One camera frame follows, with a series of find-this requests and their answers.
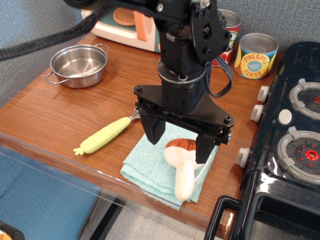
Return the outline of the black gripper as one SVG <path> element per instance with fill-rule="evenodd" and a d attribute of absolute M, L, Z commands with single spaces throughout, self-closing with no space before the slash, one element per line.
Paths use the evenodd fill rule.
<path fill-rule="evenodd" d="M 196 163 L 205 164 L 215 145 L 227 145 L 232 137 L 235 119 L 214 103 L 233 85 L 231 68 L 218 61 L 229 77 L 227 85 L 217 93 L 210 89 L 212 65 L 207 63 L 189 75 L 179 75 L 158 62 L 161 85 L 136 85 L 136 106 L 145 135 L 156 145 L 166 130 L 166 123 L 197 134 Z"/>

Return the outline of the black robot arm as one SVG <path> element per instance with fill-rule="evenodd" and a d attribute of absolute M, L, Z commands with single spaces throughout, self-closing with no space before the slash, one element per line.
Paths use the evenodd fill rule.
<path fill-rule="evenodd" d="M 215 146 L 230 141 L 235 119 L 214 103 L 227 94 L 229 82 L 211 91 L 212 62 L 230 79 L 231 68 L 221 54 L 229 48 L 230 32 L 214 0 L 69 0 L 73 8 L 93 11 L 97 20 L 113 7 L 151 17 L 159 33 L 160 85 L 137 85 L 136 106 L 147 139 L 156 144 L 171 123 L 197 134 L 198 164 L 207 161 Z"/>

